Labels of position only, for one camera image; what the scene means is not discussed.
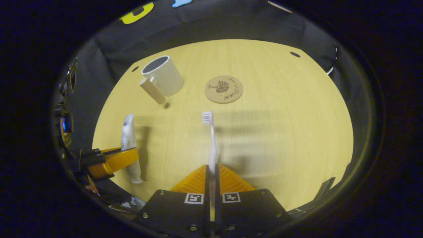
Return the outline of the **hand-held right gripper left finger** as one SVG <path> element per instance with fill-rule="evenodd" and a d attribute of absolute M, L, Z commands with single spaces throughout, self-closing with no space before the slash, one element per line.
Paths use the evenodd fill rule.
<path fill-rule="evenodd" d="M 163 238 L 208 238 L 209 178 L 209 168 L 203 165 L 180 182 L 190 185 L 185 192 L 157 190 L 134 222 Z"/>

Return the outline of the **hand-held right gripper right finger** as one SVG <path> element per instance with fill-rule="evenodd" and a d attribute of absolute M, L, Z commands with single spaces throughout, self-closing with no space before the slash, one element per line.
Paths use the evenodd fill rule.
<path fill-rule="evenodd" d="M 221 238 L 264 238 L 292 221 L 268 189 L 255 189 L 216 165 L 215 232 Z"/>

